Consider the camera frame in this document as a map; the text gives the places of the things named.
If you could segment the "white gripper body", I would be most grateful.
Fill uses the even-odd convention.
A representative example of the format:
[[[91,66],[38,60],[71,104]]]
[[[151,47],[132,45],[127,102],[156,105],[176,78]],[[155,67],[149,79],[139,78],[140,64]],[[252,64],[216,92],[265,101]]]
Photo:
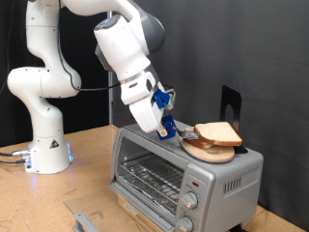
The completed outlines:
[[[174,89],[164,90],[161,84],[151,93],[129,105],[129,110],[144,132],[157,131],[162,126],[162,117],[166,110],[174,107]]]

